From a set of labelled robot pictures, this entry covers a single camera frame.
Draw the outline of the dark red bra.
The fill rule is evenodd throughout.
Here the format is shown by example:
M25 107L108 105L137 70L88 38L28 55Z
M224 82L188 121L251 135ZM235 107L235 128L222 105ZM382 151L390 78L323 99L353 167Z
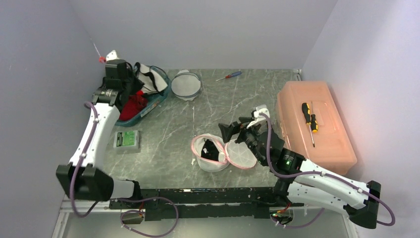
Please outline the dark red bra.
M128 97L128 101L123 107L119 116L120 121L127 121L132 119L140 113L148 104L147 98L144 97L144 92L139 90L134 95Z

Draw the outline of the blue-trimmed white mesh laundry bag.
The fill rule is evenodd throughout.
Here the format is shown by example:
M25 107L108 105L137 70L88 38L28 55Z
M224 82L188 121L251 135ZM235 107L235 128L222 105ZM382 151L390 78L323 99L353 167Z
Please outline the blue-trimmed white mesh laundry bag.
M193 101L200 93L201 86L201 77L187 69L180 70L171 81L172 93L184 101Z

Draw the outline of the white bra with black straps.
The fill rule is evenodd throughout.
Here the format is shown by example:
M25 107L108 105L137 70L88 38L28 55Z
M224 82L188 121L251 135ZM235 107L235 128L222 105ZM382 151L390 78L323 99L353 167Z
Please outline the white bra with black straps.
M166 80L157 71L139 62L135 63L135 75L141 82L140 90L144 94L162 94L168 87Z

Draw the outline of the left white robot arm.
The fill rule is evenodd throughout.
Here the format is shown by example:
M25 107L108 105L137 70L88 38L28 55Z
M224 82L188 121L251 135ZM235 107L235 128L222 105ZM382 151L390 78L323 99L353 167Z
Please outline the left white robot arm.
M112 178L103 171L111 131L129 96L140 88L132 66L125 60L108 60L101 86L85 102L90 109L83 137L68 164L59 165L56 177L71 200L109 201L123 198L129 208L142 202L135 182Z

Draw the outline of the pink-trimmed white mesh laundry bag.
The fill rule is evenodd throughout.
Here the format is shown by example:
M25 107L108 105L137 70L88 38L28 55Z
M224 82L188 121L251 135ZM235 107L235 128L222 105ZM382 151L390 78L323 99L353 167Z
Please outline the pink-trimmed white mesh laundry bag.
M191 150L199 167L210 173L222 171L229 165L247 170L257 163L256 157L244 142L223 142L221 137L208 133L194 137Z

